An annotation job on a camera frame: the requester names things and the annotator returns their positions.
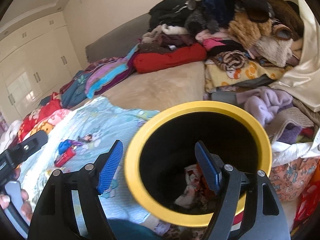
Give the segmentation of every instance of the beige mattress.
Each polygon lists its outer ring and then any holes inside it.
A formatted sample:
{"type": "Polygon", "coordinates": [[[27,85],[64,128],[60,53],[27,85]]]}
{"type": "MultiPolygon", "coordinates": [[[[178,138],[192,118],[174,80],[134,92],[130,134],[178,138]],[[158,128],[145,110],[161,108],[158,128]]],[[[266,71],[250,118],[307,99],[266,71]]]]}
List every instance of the beige mattress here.
{"type": "MultiPolygon", "coordinates": [[[[146,74],[135,73],[102,94],[124,109],[163,111],[175,105],[203,100],[204,63],[189,64],[146,74]]],[[[83,106],[83,101],[71,110],[83,106]]]]}

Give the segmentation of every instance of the human hand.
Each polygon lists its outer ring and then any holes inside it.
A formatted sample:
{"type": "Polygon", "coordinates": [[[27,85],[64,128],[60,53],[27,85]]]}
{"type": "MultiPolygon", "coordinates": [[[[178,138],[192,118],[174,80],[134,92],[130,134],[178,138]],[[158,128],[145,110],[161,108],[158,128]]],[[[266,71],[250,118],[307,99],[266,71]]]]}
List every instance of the human hand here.
{"type": "MultiPolygon", "coordinates": [[[[20,169],[15,170],[15,179],[18,179],[20,176],[20,169]]],[[[21,207],[21,213],[25,215],[25,217],[31,221],[32,218],[32,208],[29,202],[26,202],[29,199],[28,193],[22,189],[21,190],[21,197],[24,201],[24,204],[21,207]]],[[[6,209],[9,206],[10,203],[10,197],[7,195],[0,194],[0,206],[2,209],[6,209]]]]}

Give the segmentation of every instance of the yellow rim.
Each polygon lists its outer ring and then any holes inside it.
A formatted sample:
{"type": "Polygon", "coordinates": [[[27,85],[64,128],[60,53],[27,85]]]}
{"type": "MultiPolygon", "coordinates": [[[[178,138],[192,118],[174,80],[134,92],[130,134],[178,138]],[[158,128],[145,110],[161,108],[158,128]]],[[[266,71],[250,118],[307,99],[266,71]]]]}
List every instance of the yellow rim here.
{"type": "MultiPolygon", "coordinates": [[[[226,103],[215,101],[196,101],[171,107],[148,121],[131,141],[124,161],[124,173],[128,187],[138,203],[151,214],[163,221],[185,227],[206,227],[212,217],[206,215],[186,215],[172,211],[152,198],[143,185],[139,171],[139,160],[142,149],[149,137],[166,122],[189,113],[215,112],[230,116],[242,123],[254,138],[258,154],[258,169],[269,176],[271,171],[272,154],[268,136],[260,123],[246,111],[226,103]]],[[[245,195],[239,199],[236,215],[244,210],[245,195]]]]}

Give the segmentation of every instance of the ceiling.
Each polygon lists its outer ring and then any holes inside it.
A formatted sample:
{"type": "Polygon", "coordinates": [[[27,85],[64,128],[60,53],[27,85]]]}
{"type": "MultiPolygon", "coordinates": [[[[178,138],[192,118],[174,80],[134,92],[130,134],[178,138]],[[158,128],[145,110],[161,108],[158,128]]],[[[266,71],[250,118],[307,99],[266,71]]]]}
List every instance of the ceiling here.
{"type": "Polygon", "coordinates": [[[13,0],[0,21],[0,40],[23,25],[62,11],[69,0],[13,0]]]}

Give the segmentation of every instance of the metal screw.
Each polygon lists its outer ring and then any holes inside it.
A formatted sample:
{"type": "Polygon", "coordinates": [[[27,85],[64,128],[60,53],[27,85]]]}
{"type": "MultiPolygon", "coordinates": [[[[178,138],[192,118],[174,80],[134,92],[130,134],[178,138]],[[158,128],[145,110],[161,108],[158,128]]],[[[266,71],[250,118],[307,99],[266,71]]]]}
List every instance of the metal screw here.
{"type": "Polygon", "coordinates": [[[55,170],[55,171],[53,171],[53,175],[54,176],[58,176],[58,175],[60,175],[60,173],[61,173],[61,171],[60,170],[55,170]]]}
{"type": "Polygon", "coordinates": [[[265,174],[264,171],[258,170],[258,175],[259,175],[260,177],[264,177],[266,174],[265,174]]]}
{"type": "Polygon", "coordinates": [[[84,168],[85,168],[87,171],[91,171],[91,170],[94,168],[94,166],[93,166],[93,164],[89,163],[89,164],[87,164],[84,168]]]}
{"type": "Polygon", "coordinates": [[[224,165],[224,169],[225,169],[226,171],[232,171],[232,170],[233,170],[233,167],[232,167],[232,165],[230,165],[230,164],[226,164],[226,165],[224,165]]]}

